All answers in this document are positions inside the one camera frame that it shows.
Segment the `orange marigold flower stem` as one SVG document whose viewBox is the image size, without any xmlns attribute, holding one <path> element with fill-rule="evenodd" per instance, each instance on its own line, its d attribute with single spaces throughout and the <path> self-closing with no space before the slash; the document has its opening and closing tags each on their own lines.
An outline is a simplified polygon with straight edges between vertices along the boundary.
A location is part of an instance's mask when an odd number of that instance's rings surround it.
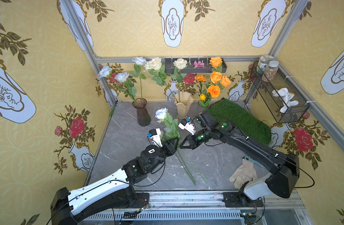
<svg viewBox="0 0 344 225">
<path fill-rule="evenodd" d="M 199 96 L 201 94 L 205 94 L 206 95 L 206 90 L 204 88 L 204 83 L 206 82 L 206 77 L 203 75 L 196 75 L 195 76 L 195 81 L 199 90 Z"/>
</svg>

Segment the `grey wall planter shelf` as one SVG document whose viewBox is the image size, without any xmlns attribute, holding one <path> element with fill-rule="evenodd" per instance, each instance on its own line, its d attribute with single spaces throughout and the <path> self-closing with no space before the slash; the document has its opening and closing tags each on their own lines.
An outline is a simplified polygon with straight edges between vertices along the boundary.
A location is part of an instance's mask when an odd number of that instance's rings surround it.
<svg viewBox="0 0 344 225">
<path fill-rule="evenodd" d="M 165 65 L 165 72 L 167 74 L 174 73 L 174 62 L 178 59 L 178 57 L 169 57 L 164 59 Z M 191 74 L 205 74 L 205 73 L 212 73 L 214 71 L 214 67 L 210 64 L 211 57 L 182 57 L 182 59 L 187 61 L 187 67 L 184 68 L 181 72 L 182 73 L 191 73 Z M 198 62 L 204 64 L 204 67 L 197 67 Z"/>
</svg>

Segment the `green artificial grass mat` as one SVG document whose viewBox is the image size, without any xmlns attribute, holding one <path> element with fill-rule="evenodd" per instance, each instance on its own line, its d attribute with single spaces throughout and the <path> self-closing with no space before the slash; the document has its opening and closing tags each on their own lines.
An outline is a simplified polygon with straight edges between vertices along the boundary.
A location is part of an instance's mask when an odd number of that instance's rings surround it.
<svg viewBox="0 0 344 225">
<path fill-rule="evenodd" d="M 238 104 L 222 98 L 213 103 L 208 111 L 219 122 L 228 119 L 248 136 L 260 143 L 269 145 L 271 141 L 270 128 Z"/>
</svg>

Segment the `pink flower in planter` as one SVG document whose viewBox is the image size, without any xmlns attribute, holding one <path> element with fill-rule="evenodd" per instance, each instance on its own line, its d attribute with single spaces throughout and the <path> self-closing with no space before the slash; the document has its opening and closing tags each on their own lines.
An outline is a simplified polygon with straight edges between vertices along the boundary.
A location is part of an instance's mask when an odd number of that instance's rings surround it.
<svg viewBox="0 0 344 225">
<path fill-rule="evenodd" d="M 205 68 L 205 63 L 203 61 L 194 61 L 194 68 Z"/>
</svg>

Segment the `glass jar with floral lid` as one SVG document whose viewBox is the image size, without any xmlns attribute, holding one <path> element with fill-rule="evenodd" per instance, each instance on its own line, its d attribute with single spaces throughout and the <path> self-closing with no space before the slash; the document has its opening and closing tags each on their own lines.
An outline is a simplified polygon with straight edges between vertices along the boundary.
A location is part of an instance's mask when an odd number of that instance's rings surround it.
<svg viewBox="0 0 344 225">
<path fill-rule="evenodd" d="M 270 55 L 263 55 L 259 58 L 257 65 L 257 72 L 262 74 L 265 71 L 265 68 L 268 66 L 269 62 L 274 61 L 275 57 Z"/>
</svg>

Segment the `clear glass vase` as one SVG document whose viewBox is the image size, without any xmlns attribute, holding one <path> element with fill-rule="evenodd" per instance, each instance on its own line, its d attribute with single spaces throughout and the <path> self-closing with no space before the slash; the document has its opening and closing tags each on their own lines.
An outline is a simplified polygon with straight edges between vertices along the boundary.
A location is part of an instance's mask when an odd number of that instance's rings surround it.
<svg viewBox="0 0 344 225">
<path fill-rule="evenodd" d="M 207 110 L 209 108 L 209 104 L 205 104 L 205 103 L 201 103 L 200 101 L 198 101 L 197 103 L 197 114 Z"/>
</svg>

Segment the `white cloth figure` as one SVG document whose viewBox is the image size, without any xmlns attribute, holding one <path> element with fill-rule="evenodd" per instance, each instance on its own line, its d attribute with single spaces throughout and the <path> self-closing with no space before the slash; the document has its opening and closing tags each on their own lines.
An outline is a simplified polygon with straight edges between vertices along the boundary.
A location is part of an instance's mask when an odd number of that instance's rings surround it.
<svg viewBox="0 0 344 225">
<path fill-rule="evenodd" d="M 272 95 L 274 97 L 280 97 L 282 99 L 283 107 L 281 107 L 280 109 L 281 113 L 285 113 L 290 107 L 294 107 L 299 104 L 299 101 L 291 100 L 294 97 L 294 94 L 292 92 L 289 92 L 287 88 L 281 88 L 278 91 L 273 90 Z"/>
</svg>

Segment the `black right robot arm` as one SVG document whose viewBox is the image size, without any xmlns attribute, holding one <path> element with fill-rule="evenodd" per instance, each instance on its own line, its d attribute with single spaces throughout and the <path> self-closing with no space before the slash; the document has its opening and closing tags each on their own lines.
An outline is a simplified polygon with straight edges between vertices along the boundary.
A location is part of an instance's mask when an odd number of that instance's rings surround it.
<svg viewBox="0 0 344 225">
<path fill-rule="evenodd" d="M 191 129 L 180 144 L 181 149 L 194 150 L 210 139 L 219 140 L 243 151 L 269 172 L 260 179 L 245 182 L 237 193 L 225 197 L 225 204 L 248 207 L 258 198 L 272 194 L 281 198 L 290 197 L 300 177 L 296 155 L 271 149 L 243 133 L 235 123 L 227 119 L 218 122 L 209 111 L 200 113 L 197 122 L 202 130 L 195 132 Z"/>
</svg>

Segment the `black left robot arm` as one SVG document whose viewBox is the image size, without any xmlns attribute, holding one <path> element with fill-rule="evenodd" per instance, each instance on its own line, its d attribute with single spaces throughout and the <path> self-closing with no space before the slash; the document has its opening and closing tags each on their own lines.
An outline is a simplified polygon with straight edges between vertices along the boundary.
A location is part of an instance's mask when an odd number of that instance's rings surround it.
<svg viewBox="0 0 344 225">
<path fill-rule="evenodd" d="M 58 190 L 51 203 L 50 223 L 77 225 L 87 217 L 111 208 L 130 207 L 137 199 L 134 190 L 148 174 L 165 168 L 165 160 L 178 148 L 178 138 L 149 145 L 140 156 L 113 174 L 79 189 Z"/>
</svg>

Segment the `beige work glove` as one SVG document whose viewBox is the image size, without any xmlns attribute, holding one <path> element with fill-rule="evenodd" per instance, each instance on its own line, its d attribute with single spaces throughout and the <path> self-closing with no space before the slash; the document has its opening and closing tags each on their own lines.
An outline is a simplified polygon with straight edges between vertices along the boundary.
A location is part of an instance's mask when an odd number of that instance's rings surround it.
<svg viewBox="0 0 344 225">
<path fill-rule="evenodd" d="M 229 178 L 231 183 L 234 183 L 236 189 L 240 189 L 245 182 L 254 181 L 257 179 L 254 163 L 242 160 L 242 165 L 239 166 L 236 171 Z"/>
</svg>

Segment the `jar with white lid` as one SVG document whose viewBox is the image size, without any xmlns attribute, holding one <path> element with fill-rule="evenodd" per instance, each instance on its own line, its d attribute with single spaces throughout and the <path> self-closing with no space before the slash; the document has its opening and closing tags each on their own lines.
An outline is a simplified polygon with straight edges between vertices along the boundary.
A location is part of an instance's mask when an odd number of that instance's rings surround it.
<svg viewBox="0 0 344 225">
<path fill-rule="evenodd" d="M 270 61 L 264 70 L 264 75 L 262 76 L 262 80 L 264 82 L 272 81 L 278 71 L 278 66 L 279 66 L 278 61 Z"/>
</svg>

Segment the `small orange marigold stem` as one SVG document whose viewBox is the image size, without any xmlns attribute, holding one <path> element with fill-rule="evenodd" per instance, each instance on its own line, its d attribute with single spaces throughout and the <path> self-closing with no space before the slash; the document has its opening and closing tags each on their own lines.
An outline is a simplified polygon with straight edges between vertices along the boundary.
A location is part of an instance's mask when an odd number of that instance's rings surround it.
<svg viewBox="0 0 344 225">
<path fill-rule="evenodd" d="M 213 98 L 217 98 L 220 95 L 221 89 L 218 85 L 210 85 L 207 88 L 206 103 L 209 104 Z"/>
</svg>

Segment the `teal brush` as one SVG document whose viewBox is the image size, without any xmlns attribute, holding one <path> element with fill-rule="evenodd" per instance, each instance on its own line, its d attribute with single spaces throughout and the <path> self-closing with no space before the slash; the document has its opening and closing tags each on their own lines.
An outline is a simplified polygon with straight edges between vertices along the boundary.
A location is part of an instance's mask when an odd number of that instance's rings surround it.
<svg viewBox="0 0 344 225">
<path fill-rule="evenodd" d="M 244 156 L 243 159 L 245 159 L 245 160 L 248 161 L 248 162 L 252 162 L 252 163 L 254 163 L 254 164 L 256 164 L 256 165 L 260 165 L 259 162 L 255 161 L 254 159 L 252 159 L 252 158 L 250 158 L 250 157 Z"/>
</svg>

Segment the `dark purple glass vase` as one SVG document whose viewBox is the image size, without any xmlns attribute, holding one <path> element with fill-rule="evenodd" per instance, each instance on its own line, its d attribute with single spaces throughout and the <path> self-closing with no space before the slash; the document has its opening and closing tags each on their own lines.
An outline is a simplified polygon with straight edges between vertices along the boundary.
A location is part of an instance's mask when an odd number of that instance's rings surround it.
<svg viewBox="0 0 344 225">
<path fill-rule="evenodd" d="M 140 126 L 146 127 L 151 123 L 151 118 L 146 108 L 147 100 L 144 98 L 137 98 L 132 106 L 136 109 L 137 112 L 137 122 Z"/>
</svg>

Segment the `orange rose stem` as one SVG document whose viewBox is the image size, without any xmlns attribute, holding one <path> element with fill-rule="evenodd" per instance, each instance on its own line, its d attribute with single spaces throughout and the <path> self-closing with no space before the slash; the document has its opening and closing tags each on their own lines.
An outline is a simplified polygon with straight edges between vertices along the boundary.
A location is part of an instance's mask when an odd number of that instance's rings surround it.
<svg viewBox="0 0 344 225">
<path fill-rule="evenodd" d="M 230 84 L 231 80 L 226 76 L 222 76 L 221 80 L 218 82 L 218 87 L 222 91 L 225 87 L 229 86 Z"/>
<path fill-rule="evenodd" d="M 210 75 L 210 80 L 212 83 L 217 83 L 222 79 L 222 73 L 218 71 L 213 71 Z"/>
<path fill-rule="evenodd" d="M 210 65 L 213 67 L 214 71 L 222 73 L 222 63 L 221 57 L 212 57 L 210 59 Z"/>
</svg>

